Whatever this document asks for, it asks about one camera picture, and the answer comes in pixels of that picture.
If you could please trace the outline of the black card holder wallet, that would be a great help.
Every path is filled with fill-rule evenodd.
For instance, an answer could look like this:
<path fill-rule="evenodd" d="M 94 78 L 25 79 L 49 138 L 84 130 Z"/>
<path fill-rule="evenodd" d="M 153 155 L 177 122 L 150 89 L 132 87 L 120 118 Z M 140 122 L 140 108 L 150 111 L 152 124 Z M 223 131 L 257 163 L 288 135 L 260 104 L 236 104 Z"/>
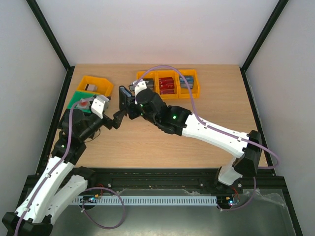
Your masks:
<path fill-rule="evenodd" d="M 132 93 L 125 87 L 119 86 L 119 109 L 124 110 L 129 105 Z"/>

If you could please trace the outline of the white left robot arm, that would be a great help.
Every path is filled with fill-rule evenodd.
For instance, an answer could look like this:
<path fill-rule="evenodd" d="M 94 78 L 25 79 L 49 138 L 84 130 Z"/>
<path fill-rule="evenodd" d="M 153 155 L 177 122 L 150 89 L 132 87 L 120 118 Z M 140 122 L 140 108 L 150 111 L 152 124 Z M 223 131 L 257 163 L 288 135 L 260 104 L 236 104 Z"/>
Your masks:
<path fill-rule="evenodd" d="M 80 167 L 74 169 L 86 149 L 85 140 L 102 126 L 117 129 L 125 111 L 113 118 L 105 114 L 87 114 L 67 109 L 61 120 L 61 132 L 36 185 L 14 212 L 7 212 L 2 223 L 14 236 L 48 236 L 54 224 L 72 201 L 86 190 L 93 189 L 95 173 Z"/>

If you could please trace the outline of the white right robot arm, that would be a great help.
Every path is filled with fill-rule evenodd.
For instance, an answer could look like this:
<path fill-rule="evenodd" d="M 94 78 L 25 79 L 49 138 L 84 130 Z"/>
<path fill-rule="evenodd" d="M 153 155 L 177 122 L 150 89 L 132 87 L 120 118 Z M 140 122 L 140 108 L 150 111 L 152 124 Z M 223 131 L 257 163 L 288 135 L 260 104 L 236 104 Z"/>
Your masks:
<path fill-rule="evenodd" d="M 126 106 L 130 119 L 142 117 L 164 133 L 195 138 L 230 153 L 231 162 L 220 167 L 215 180 L 219 192 L 226 192 L 241 177 L 256 176 L 262 152 L 259 132 L 237 132 L 197 118 L 188 109 L 167 105 L 149 88 L 137 95 L 122 91 L 120 104 Z"/>

